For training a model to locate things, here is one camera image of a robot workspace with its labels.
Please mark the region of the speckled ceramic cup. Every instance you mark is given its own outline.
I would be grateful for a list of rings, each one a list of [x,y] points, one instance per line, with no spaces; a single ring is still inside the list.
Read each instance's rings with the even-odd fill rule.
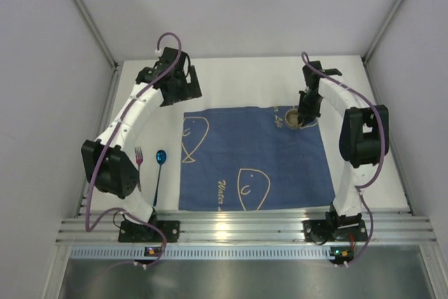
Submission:
[[[286,127],[291,130],[299,130],[301,128],[301,124],[298,120],[298,111],[295,109],[289,109],[287,110],[285,114],[285,124]]]

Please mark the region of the blue metallic spoon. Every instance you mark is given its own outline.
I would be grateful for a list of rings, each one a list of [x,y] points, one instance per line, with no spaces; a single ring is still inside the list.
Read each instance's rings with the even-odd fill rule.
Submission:
[[[166,160],[167,160],[167,153],[165,150],[160,149],[157,151],[156,155],[155,155],[157,164],[158,164],[158,173],[157,173],[157,182],[156,182],[156,187],[155,187],[155,194],[154,194],[154,198],[153,198],[153,206],[156,207],[157,203],[158,203],[158,193],[159,193],[159,186],[160,186],[160,176],[161,176],[161,171],[162,171],[162,166],[163,164],[165,164]]]

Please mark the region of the blue embroidered cloth placemat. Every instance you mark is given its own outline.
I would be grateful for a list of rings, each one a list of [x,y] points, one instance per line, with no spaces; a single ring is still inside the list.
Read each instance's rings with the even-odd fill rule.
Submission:
[[[314,121],[293,130],[287,106],[185,113],[178,207],[258,211],[328,206],[335,190]]]

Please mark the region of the pink metallic fork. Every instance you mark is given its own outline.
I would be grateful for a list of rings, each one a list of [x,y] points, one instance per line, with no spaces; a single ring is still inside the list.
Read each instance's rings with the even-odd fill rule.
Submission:
[[[139,190],[141,190],[141,165],[144,161],[143,153],[140,146],[136,146],[134,149],[135,157],[136,157],[136,164],[137,164],[137,171],[138,171],[138,184],[137,187]]]

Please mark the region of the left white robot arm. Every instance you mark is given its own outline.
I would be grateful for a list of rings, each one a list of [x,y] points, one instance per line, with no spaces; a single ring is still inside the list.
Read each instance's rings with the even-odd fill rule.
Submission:
[[[197,73],[188,53],[166,47],[152,67],[136,76],[132,91],[109,126],[87,140],[81,155],[89,183],[87,205],[94,190],[117,197],[114,207],[139,225],[155,225],[156,210],[139,190],[140,171],[135,155],[137,140],[151,115],[160,107],[201,97]]]

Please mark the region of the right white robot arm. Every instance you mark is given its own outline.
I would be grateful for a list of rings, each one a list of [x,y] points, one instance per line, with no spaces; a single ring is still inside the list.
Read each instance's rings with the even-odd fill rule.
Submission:
[[[338,69],[323,69],[319,61],[304,61],[306,88],[300,91],[297,122],[300,127],[321,117],[327,101],[342,117],[339,153],[344,169],[339,190],[330,204],[336,226],[355,221],[361,213],[362,192],[379,176],[389,151],[389,110],[343,83]]]

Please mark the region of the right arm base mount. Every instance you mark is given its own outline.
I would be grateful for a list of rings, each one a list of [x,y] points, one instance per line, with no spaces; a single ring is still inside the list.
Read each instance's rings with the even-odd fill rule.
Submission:
[[[324,245],[328,242],[366,242],[368,238],[361,213],[340,216],[335,210],[325,213],[324,219],[306,220],[303,223],[306,242]]]

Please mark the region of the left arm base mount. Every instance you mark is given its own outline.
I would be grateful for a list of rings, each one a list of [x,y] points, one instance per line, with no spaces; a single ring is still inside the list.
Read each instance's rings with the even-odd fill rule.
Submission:
[[[178,241],[179,221],[158,221],[156,228],[166,237],[167,243]],[[124,220],[120,224],[118,241],[120,243],[156,243],[163,242],[163,239],[160,233],[148,226]]]

